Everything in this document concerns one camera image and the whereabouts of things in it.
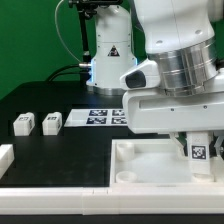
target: warning label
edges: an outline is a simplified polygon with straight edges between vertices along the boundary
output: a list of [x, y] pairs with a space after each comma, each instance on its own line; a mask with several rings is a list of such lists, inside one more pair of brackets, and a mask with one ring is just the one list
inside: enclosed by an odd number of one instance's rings
[[112, 47], [110, 53], [108, 54], [109, 57], [120, 57], [118, 50], [115, 46]]

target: metal cylinder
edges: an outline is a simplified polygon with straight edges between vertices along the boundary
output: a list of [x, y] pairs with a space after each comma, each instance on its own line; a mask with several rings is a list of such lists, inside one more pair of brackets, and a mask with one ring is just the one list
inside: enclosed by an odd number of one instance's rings
[[168, 96], [190, 96], [204, 91], [203, 83], [216, 76], [214, 38], [178, 51], [149, 54], [158, 64], [161, 86]]

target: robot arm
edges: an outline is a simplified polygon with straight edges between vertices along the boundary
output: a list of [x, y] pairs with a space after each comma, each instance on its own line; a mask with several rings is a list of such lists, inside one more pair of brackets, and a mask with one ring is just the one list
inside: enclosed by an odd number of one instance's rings
[[[214, 31], [207, 10], [209, 0], [130, 1], [145, 33], [148, 59], [144, 66], [134, 67], [121, 77], [122, 88], [159, 86], [171, 96], [203, 92], [204, 82], [217, 75]], [[136, 72], [144, 74], [141, 83]], [[133, 86], [128, 83], [130, 77]]]

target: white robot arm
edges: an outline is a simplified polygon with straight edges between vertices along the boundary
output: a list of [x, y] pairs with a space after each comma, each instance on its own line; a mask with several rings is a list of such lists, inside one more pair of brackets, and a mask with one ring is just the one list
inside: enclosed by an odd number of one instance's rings
[[203, 83], [217, 74], [208, 0], [131, 0], [131, 4], [145, 33], [148, 59], [147, 68], [133, 67], [121, 77], [122, 88], [159, 86], [173, 96], [203, 92]]
[[[132, 0], [148, 59], [120, 79], [128, 90], [123, 106], [129, 128], [134, 133], [169, 133], [174, 140], [176, 133], [186, 132], [191, 171], [203, 178], [211, 175], [213, 132], [224, 129], [224, 71], [216, 70], [208, 3]], [[206, 152], [206, 159], [192, 157], [195, 145]]]

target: black cable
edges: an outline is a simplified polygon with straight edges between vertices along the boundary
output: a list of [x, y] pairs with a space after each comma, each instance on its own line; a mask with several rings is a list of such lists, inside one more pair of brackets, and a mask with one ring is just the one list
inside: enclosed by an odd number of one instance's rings
[[52, 77], [54, 77], [58, 73], [63, 72], [63, 71], [68, 70], [68, 69], [71, 69], [71, 68], [79, 68], [79, 65], [78, 64], [76, 64], [76, 65], [67, 65], [67, 66], [64, 66], [62, 68], [59, 68], [56, 71], [54, 71], [45, 81], [49, 82], [52, 79]]
[[63, 75], [79, 75], [79, 72], [63, 72], [63, 73], [57, 73], [48, 82], [52, 82], [58, 76], [63, 76]]

